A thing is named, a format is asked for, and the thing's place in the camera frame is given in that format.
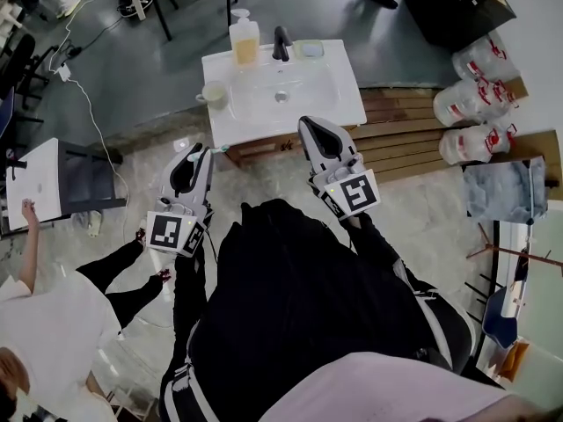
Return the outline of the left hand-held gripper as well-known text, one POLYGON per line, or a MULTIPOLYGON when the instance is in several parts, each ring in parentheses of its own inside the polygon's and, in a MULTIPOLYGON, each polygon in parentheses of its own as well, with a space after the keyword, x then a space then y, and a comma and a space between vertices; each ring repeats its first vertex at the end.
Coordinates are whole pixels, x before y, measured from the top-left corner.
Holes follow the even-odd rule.
POLYGON ((160 192, 182 194, 160 196, 155 209, 148 212, 146 244, 149 248, 186 258, 195 255, 212 214, 207 191, 213 167, 214 154, 209 147, 203 149, 201 142, 181 150, 167 164, 161 174, 160 192), (188 160, 190 155, 200 152, 196 162, 188 160))

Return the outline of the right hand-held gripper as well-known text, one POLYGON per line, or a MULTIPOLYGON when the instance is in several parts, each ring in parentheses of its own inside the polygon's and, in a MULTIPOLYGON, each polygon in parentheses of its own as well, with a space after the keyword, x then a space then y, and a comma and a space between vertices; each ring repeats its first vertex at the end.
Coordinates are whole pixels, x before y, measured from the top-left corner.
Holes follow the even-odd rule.
POLYGON ((324 167, 326 157, 341 157, 346 151, 352 155, 309 178, 315 195, 339 221, 379 204, 375 174, 364 166, 362 154, 355 153, 354 142, 345 128, 320 117, 302 116, 298 133, 312 167, 324 167))

